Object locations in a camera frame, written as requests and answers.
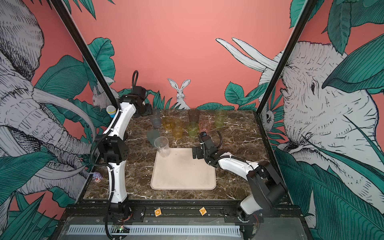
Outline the yellow plastic glass front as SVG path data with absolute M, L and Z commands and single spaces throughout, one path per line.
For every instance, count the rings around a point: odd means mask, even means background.
M 173 121 L 172 124 L 172 134 L 174 139 L 179 140 L 183 136 L 183 127 L 184 127 L 184 122 L 176 119 Z

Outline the teal frosted glass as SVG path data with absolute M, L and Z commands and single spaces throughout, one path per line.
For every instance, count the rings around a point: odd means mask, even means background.
M 147 132 L 147 140 L 150 142 L 150 144 L 152 145 L 152 147 L 156 147 L 155 146 L 155 140 L 157 138 L 159 138 L 161 135 L 159 133 L 159 131 L 157 129 L 154 129 L 154 130 L 150 130 Z

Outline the blue grey plastic glass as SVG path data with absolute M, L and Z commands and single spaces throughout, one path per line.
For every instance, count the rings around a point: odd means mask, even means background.
M 152 109 L 152 114 L 149 115 L 149 118 L 154 129 L 158 129 L 162 126 L 161 114 L 158 109 Z

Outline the green plastic glass short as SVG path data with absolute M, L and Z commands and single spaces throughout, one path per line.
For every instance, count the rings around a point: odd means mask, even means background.
M 199 134 L 199 125 L 196 122 L 189 122 L 187 124 L 187 132 L 189 137 L 196 137 Z

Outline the black front rail base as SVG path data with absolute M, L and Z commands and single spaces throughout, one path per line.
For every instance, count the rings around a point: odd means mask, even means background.
M 143 223 L 145 219 L 154 218 L 155 210 L 161 208 L 160 218 L 222 218 L 225 223 L 250 224 L 262 223 L 266 218 L 298 218 L 304 219 L 301 209 L 298 206 L 286 203 L 278 204 L 270 211 L 259 211 L 256 218 L 247 223 L 242 223 L 236 216 L 236 209 L 239 201 L 231 200 L 129 200 L 128 205 L 133 211 L 132 218 L 124 223 Z M 199 209 L 205 207 L 207 213 L 202 216 Z M 107 202 L 102 200 L 84 201 L 79 204 L 67 207 L 61 221 L 69 217 L 96 217 L 108 220 L 110 223 L 120 224 L 112 221 L 107 216 Z

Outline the amber plastic glass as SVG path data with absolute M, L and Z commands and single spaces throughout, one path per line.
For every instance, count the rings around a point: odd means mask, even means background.
M 162 126 L 166 132 L 170 132 L 174 127 L 174 121 L 171 117 L 162 118 Z

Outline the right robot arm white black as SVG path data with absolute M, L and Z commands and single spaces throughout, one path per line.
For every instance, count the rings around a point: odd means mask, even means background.
M 288 188 L 275 168 L 267 161 L 251 162 L 221 149 L 206 132 L 198 134 L 198 147 L 192 148 L 193 159 L 203 159 L 211 167 L 229 171 L 250 186 L 251 194 L 244 198 L 236 209 L 236 216 L 242 223 L 256 218 L 259 211 L 270 211 L 288 193 Z

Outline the toy microphone on stand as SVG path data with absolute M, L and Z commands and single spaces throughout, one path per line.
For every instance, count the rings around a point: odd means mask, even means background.
M 114 106 L 107 107 L 107 113 L 112 118 L 111 124 L 103 132 L 109 137 L 119 137 L 122 141 L 127 139 L 126 128 L 129 123 L 129 116 L 127 110 L 118 110 Z

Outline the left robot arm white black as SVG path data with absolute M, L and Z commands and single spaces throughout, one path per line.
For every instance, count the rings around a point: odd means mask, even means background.
M 106 218 L 116 222 L 127 222 L 132 218 L 133 211 L 128 205 L 126 190 L 125 166 L 130 150 L 125 143 L 125 133 L 131 118 L 152 114 L 151 105 L 145 104 L 146 89 L 140 86 L 132 87 L 129 94 L 117 99 L 117 106 L 107 106 L 107 113 L 113 118 L 109 127 L 101 136 L 96 137 L 96 145 L 91 155 L 98 149 L 102 155 L 103 164 L 92 161 L 94 166 L 107 167 L 109 174 L 109 200 Z

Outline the pink plastic glass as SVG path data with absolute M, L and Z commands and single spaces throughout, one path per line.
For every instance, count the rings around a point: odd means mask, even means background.
M 202 120 L 199 122 L 199 130 L 200 132 L 209 133 L 211 131 L 211 122 L 208 120 Z

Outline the small purple toy figure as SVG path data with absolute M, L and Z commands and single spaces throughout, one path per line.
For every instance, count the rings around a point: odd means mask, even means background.
M 92 180 L 95 182 L 95 183 L 100 183 L 101 180 L 103 180 L 103 176 L 101 173 L 99 172 L 93 172 L 92 173 Z

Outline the right black frame post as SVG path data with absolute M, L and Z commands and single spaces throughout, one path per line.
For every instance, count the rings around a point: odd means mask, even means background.
M 281 77 L 281 74 L 284 70 L 284 67 L 286 66 L 294 48 L 295 48 L 295 45 L 297 43 L 297 41 L 299 40 L 302 32 L 303 32 L 303 29 L 305 28 L 305 25 L 307 24 L 307 21 L 309 20 L 310 18 L 310 15 L 312 13 L 312 11 L 314 10 L 316 4 L 317 4 L 318 1 L 316 0 L 309 0 L 309 1 L 306 1 L 305 5 L 304 5 L 304 8 L 302 9 L 302 12 L 300 14 L 300 17 L 294 27 L 294 30 L 291 34 L 291 37 L 287 43 L 287 46 L 285 48 L 285 50 L 283 51 L 283 54 L 281 56 L 281 59 L 278 63 L 278 66 L 276 68 L 276 70 L 274 70 L 274 74 L 273 74 L 273 77 L 267 87 L 267 90 L 263 96 L 263 99 L 258 107 L 258 109 L 256 110 L 256 116 L 259 117 L 262 113 L 262 110 L 264 109 L 266 103 L 267 103 L 267 100 L 269 99 L 277 81 L 280 79 Z

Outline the tall light green glass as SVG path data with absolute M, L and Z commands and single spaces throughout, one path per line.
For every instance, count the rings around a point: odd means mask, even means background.
M 225 120 L 227 118 L 227 111 L 217 110 L 215 112 L 215 127 L 220 129 L 224 126 Z

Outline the dark brown plastic glass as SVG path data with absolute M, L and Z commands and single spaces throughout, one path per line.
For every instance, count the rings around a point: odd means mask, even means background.
M 188 111 L 189 121 L 198 123 L 200 119 L 200 110 L 198 109 L 190 109 Z

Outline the black frame post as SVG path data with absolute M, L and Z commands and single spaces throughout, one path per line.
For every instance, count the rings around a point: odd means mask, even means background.
M 314 10 L 316 4 L 317 4 L 318 1 L 316 0 L 309 0 L 309 1 L 306 1 L 305 5 L 304 5 L 304 8 L 302 9 L 302 12 L 300 14 L 300 17 L 294 27 L 294 30 L 291 34 L 291 37 L 287 43 L 287 46 L 285 48 L 285 50 L 283 51 L 283 54 L 281 56 L 281 59 L 278 63 L 278 66 L 276 68 L 276 70 L 274 70 L 274 74 L 273 74 L 273 77 L 267 87 L 267 90 L 263 96 L 263 99 L 258 107 L 258 109 L 256 110 L 256 116 L 259 117 L 262 113 L 262 110 L 264 109 L 266 103 L 267 103 L 267 100 L 269 99 L 277 81 L 280 79 L 281 77 L 281 74 L 284 70 L 284 67 L 286 66 L 294 48 L 295 48 L 295 45 L 297 43 L 297 41 L 299 40 L 302 32 L 303 32 L 303 29 L 305 28 L 305 25 L 307 24 L 307 21 L 309 20 L 310 18 L 310 15 L 312 13 L 312 11 Z
M 63 3 L 63 1 L 59 0 L 52 0 L 51 1 L 53 7 L 55 8 L 56 12 L 58 13 L 59 17 L 61 18 L 62 22 L 66 26 L 68 32 L 70 33 L 72 39 L 76 43 L 77 47 L 81 51 L 83 57 L 85 58 L 86 62 L 88 63 L 91 72 L 95 75 L 96 79 L 98 80 L 99 84 L 105 91 L 105 94 L 107 95 L 108 99 L 111 101 L 112 105 L 116 109 L 120 109 L 120 104 L 116 100 L 116 98 L 113 95 L 113 92 L 111 91 L 109 85 L 107 84 L 104 75 L 99 68 L 95 58 L 93 57 L 88 45 L 86 44 L 83 36 L 79 32 L 79 29 L 77 28 L 76 24 L 74 23 L 69 11 L 67 10 L 67 7 Z

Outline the beige square tray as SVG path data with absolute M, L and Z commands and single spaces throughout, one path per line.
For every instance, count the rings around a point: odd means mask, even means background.
M 194 159 L 191 148 L 171 148 L 170 155 L 156 154 L 151 188 L 154 190 L 203 190 L 216 188 L 216 171 L 203 159 Z

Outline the clear plastic glass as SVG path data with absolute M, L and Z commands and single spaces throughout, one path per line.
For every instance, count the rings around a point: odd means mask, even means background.
M 168 138 L 158 137 L 155 139 L 154 145 L 157 148 L 161 157 L 166 158 L 170 155 L 170 146 Z

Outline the left black frame post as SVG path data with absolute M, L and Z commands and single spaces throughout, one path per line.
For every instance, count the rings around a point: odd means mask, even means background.
M 62 22 L 66 26 L 68 32 L 70 33 L 72 39 L 76 43 L 77 47 L 81 51 L 83 57 L 85 58 L 86 62 L 88 63 L 91 72 L 95 75 L 96 79 L 98 80 L 99 84 L 105 91 L 105 94 L 107 95 L 108 99 L 111 101 L 112 105 L 116 109 L 120 109 L 120 104 L 116 100 L 116 98 L 113 95 L 113 92 L 111 91 L 109 85 L 107 84 L 104 75 L 99 68 L 95 58 L 93 57 L 88 45 L 86 44 L 83 36 L 79 32 L 79 29 L 77 28 L 76 24 L 74 23 L 69 11 L 67 10 L 67 7 L 63 3 L 63 1 L 59 0 L 52 0 L 51 1 L 53 7 L 55 8 L 56 12 L 58 13 L 59 17 L 61 18 Z

